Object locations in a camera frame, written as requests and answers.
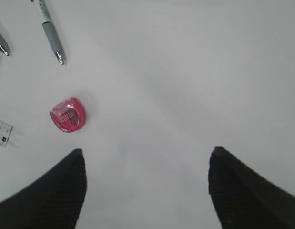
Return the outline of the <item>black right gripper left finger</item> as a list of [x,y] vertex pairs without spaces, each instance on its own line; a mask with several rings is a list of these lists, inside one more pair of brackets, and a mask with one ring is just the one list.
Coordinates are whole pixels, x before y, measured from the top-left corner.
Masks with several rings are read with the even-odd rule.
[[0,202],[0,229],[73,229],[87,192],[86,166],[75,149],[35,182]]

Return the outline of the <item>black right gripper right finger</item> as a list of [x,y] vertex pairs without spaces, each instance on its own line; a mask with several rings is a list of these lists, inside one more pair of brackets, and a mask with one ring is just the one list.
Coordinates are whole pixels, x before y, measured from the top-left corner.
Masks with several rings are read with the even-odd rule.
[[217,146],[208,190],[223,229],[295,229],[295,196]]

